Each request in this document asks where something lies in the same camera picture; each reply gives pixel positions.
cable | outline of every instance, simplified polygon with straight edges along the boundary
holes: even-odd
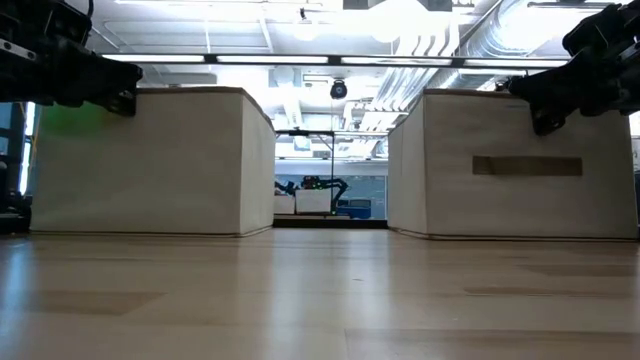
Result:
[[[89,11],[87,11],[89,19],[93,17],[93,0],[89,0]]]

dome security camera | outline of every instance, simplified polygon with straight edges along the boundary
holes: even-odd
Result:
[[[347,85],[344,84],[344,80],[335,80],[330,94],[334,100],[344,99],[347,96]]]

beige canvas box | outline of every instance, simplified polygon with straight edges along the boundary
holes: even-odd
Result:
[[[246,234],[273,223],[275,133],[244,90],[148,89],[134,118],[45,110],[32,230]]]
[[[437,237],[633,239],[629,122],[533,134],[508,94],[427,90],[389,136],[389,226]]]

wooden floor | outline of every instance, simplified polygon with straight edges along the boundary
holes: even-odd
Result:
[[[639,274],[629,243],[5,240],[0,359],[637,360]]]

laminate floor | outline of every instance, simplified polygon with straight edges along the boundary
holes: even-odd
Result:
[[[2,360],[602,358],[640,359],[636,244],[0,241]]]

